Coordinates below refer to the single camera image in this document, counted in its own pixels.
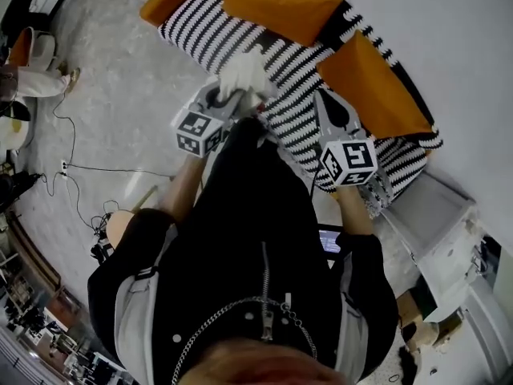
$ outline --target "black and white striped blanket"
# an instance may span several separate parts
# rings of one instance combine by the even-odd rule
[[[231,17],[223,11],[222,3],[223,0],[187,0],[159,27],[159,33],[214,75],[235,54],[259,46],[267,76],[278,87],[278,97],[266,103],[262,115],[293,159],[313,176],[318,164],[314,145],[320,134],[313,93],[320,87],[328,88],[317,73],[316,64],[333,50],[320,43],[303,47],[262,26]],[[342,42],[355,30],[363,30],[389,65],[396,64],[391,51],[382,48],[382,40],[369,32],[362,17],[355,15],[350,7],[348,10],[351,11],[346,16],[347,24],[340,34]],[[377,215],[423,170],[424,148],[437,148],[441,140],[434,130],[427,138],[398,137],[375,140],[374,144],[381,169],[375,180],[362,186],[361,191],[371,214]],[[333,191],[333,182],[324,169],[317,175],[317,186],[326,192]]]

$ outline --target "black and white marker cube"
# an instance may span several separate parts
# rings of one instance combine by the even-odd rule
[[[173,119],[172,127],[180,150],[204,157],[221,142],[224,123],[184,107]]]
[[[364,184],[378,170],[372,140],[330,141],[321,162],[335,185]]]

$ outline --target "zipper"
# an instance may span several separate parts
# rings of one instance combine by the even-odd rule
[[[235,306],[240,304],[245,304],[248,302],[260,302],[262,304],[262,323],[263,323],[263,332],[262,332],[262,340],[264,341],[272,341],[273,340],[273,317],[274,313],[269,310],[270,306],[280,307],[280,310],[283,314],[287,314],[290,319],[293,320],[294,325],[297,326],[305,336],[306,342],[310,346],[310,350],[312,351],[312,357],[317,360],[317,348],[313,343],[312,337],[306,328],[303,327],[303,322],[297,317],[294,311],[290,310],[290,300],[289,298],[285,299],[285,302],[279,303],[278,301],[274,301],[269,298],[269,281],[270,281],[270,271],[269,271],[269,259],[267,257],[267,250],[265,246],[265,242],[262,242],[262,253],[264,255],[264,282],[262,286],[262,296],[261,297],[247,297],[240,299],[239,301],[231,302],[227,306],[224,306],[220,310],[218,310],[214,315],[212,315],[209,319],[207,319],[203,324],[198,328],[198,330],[194,333],[194,335],[187,341],[182,350],[182,353],[176,363],[175,370],[173,372],[171,385],[177,385],[178,377],[180,376],[180,370],[182,369],[182,365],[184,365],[184,360],[187,357],[189,351],[192,348],[194,342],[198,339],[198,337],[205,331],[209,326],[211,326],[221,315],[226,314]]]

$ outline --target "zipper pull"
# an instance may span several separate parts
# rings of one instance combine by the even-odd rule
[[[273,319],[274,313],[272,311],[262,313],[262,322],[264,324],[264,331],[262,332],[262,341],[267,342],[273,340]]]

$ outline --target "floor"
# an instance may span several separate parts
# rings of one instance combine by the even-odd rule
[[[57,109],[76,126],[73,163],[99,168],[142,168],[173,175],[184,155],[173,143],[173,116],[207,75],[187,55],[164,43],[156,29],[139,18],[146,0],[66,0],[53,21],[58,56],[81,67],[78,85]],[[59,99],[38,102],[34,140],[21,154],[31,172],[52,179],[61,160],[69,160],[73,129],[52,115]],[[163,192],[168,180],[140,173],[94,172],[70,168],[80,188],[79,211],[87,223],[103,214],[104,202],[131,209],[153,185]],[[63,284],[87,304],[87,279],[98,266],[90,255],[95,243],[80,219],[77,188],[58,177],[55,195],[38,182],[17,203],[20,221]],[[331,197],[316,192],[320,222],[340,224]],[[115,209],[109,202],[105,209]],[[382,239],[386,275],[396,294],[410,287],[418,272],[386,221],[376,221]]]

